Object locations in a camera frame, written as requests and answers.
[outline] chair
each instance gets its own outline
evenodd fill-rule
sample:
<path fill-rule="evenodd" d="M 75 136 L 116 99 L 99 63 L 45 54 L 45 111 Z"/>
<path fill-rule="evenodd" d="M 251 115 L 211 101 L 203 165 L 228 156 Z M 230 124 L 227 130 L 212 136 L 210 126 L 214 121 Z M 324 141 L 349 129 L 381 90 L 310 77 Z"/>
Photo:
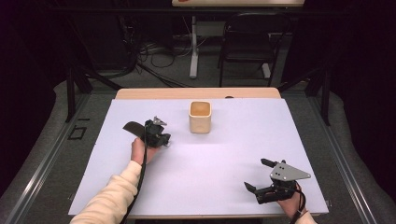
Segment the chair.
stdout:
<path fill-rule="evenodd" d="M 244 12 L 231 16 L 224 24 L 218 62 L 219 86 L 222 87 L 224 62 L 258 63 L 259 68 L 270 63 L 268 86 L 271 86 L 280 42 L 289 29 L 289 18 L 281 14 Z M 269 33 L 276 35 L 270 38 Z"/>

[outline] sleeve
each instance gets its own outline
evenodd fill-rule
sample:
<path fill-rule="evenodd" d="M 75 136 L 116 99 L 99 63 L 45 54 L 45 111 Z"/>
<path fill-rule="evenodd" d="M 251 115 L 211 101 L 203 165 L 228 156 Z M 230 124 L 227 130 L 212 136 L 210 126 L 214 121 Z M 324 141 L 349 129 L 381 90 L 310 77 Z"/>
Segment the sleeve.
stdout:
<path fill-rule="evenodd" d="M 137 193 L 141 169 L 138 163 L 130 161 L 120 175 L 111 176 L 107 185 L 70 223 L 120 223 Z"/>
<path fill-rule="evenodd" d="M 309 212 L 303 214 L 302 217 L 297 219 L 296 224 L 317 224 Z"/>

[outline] cup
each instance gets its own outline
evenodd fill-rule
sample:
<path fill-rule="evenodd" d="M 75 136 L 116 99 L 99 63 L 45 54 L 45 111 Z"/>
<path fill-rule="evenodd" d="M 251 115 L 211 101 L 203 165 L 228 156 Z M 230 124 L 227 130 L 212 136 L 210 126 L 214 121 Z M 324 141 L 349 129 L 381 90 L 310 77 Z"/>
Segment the cup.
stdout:
<path fill-rule="evenodd" d="M 190 103 L 190 132 L 209 133 L 211 126 L 212 107 L 207 101 Z"/>

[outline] human hand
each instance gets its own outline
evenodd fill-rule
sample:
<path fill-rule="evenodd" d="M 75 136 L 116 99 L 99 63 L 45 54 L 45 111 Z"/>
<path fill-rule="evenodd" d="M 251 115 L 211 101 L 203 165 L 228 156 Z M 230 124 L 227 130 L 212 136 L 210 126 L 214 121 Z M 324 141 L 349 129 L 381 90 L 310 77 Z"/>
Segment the human hand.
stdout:
<path fill-rule="evenodd" d="M 297 190 L 302 190 L 300 185 L 297 184 Z M 299 210 L 300 205 L 301 205 L 301 200 L 300 200 L 300 193 L 299 192 L 294 192 L 293 196 L 287 200 L 283 201 L 277 201 L 277 203 L 280 205 L 280 207 L 283 209 L 285 214 L 292 219 L 294 217 L 294 214 Z M 301 211 L 301 215 L 306 212 L 306 208 L 304 207 L 303 211 Z"/>
<path fill-rule="evenodd" d="M 147 163 L 151 161 L 157 151 L 160 150 L 159 147 L 148 147 L 148 155 L 147 155 Z M 145 156 L 145 143 L 140 139 L 136 138 L 132 142 L 132 153 L 131 153 L 131 161 L 135 161 L 138 164 L 143 164 L 143 158 Z"/>

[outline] white tabletop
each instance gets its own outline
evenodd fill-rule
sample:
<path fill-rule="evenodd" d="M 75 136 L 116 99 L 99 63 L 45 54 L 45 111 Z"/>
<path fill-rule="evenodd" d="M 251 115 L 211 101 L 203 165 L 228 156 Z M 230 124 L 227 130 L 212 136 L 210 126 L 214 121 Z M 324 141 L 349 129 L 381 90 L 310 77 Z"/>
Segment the white tabletop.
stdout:
<path fill-rule="evenodd" d="M 302 7 L 304 0 L 172 0 L 174 7 Z"/>
<path fill-rule="evenodd" d="M 134 139 L 122 127 L 158 116 L 172 134 L 148 165 L 132 218 L 284 216 L 277 203 L 258 204 L 244 182 L 269 187 L 272 168 L 286 162 L 312 175 L 299 183 L 313 214 L 328 213 L 315 174 L 283 99 L 203 99 L 212 104 L 212 130 L 189 131 L 190 99 L 113 100 L 69 215 L 76 215 L 130 158 Z"/>

